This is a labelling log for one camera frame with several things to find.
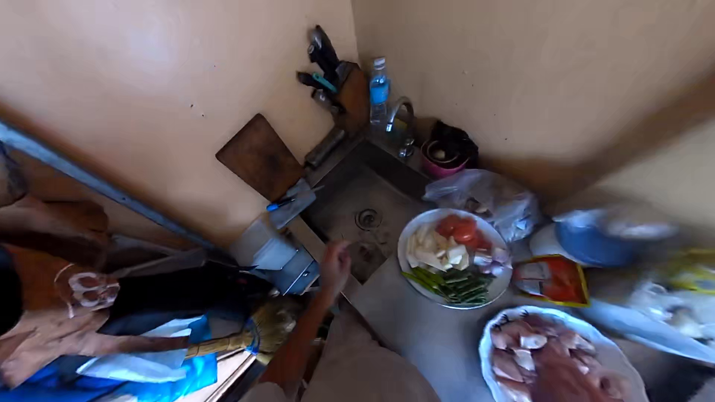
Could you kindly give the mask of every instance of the plastic bottle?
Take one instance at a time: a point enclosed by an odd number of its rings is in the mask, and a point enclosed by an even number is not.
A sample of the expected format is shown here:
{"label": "plastic bottle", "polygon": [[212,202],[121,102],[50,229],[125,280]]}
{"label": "plastic bottle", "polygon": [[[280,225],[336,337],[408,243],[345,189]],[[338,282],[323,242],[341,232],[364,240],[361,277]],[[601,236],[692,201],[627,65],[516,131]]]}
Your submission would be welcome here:
{"label": "plastic bottle", "polygon": [[388,119],[390,79],[385,70],[385,57],[373,60],[373,75],[370,78],[370,124],[384,130]]}

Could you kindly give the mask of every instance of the green beans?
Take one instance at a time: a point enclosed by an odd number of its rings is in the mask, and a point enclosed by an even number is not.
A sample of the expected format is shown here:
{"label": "green beans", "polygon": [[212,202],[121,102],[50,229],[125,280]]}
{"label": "green beans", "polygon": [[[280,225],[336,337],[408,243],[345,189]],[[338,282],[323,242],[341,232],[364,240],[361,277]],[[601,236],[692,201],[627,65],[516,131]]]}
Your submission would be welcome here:
{"label": "green beans", "polygon": [[425,268],[412,268],[412,273],[402,272],[423,288],[439,295],[451,304],[481,304],[486,302],[487,287],[493,276],[468,271],[449,270],[433,273]]}

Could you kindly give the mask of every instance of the broom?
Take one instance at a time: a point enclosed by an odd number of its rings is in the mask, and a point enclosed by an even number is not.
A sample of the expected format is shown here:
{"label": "broom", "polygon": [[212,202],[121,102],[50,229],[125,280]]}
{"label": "broom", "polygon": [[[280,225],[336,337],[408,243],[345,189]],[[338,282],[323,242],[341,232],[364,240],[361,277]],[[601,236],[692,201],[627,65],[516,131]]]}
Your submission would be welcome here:
{"label": "broom", "polygon": [[288,339],[297,320],[300,306],[292,298],[275,298],[261,306],[246,328],[223,338],[189,345],[184,359],[229,350],[248,350],[258,361],[267,363]]}

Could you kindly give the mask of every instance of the person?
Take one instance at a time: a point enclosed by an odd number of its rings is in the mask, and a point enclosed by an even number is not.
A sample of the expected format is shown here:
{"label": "person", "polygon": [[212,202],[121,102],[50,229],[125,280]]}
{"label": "person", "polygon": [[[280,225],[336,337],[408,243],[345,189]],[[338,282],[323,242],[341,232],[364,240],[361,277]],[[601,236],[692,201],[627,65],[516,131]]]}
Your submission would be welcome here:
{"label": "person", "polygon": [[[258,384],[241,402],[295,401],[310,343],[350,275],[349,242],[328,245],[320,265],[320,291],[276,352]],[[302,402],[438,402],[418,369],[372,339],[349,310],[333,320]]]}

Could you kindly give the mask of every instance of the hand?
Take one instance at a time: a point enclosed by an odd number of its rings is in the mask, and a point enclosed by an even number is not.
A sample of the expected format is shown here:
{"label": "hand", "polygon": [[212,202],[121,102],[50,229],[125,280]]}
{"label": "hand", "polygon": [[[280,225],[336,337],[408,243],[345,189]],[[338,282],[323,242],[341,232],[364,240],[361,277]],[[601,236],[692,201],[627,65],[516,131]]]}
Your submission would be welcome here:
{"label": "hand", "polygon": [[334,301],[345,287],[350,277],[350,254],[347,247],[350,242],[330,242],[325,250],[325,256],[320,263],[320,292]]}

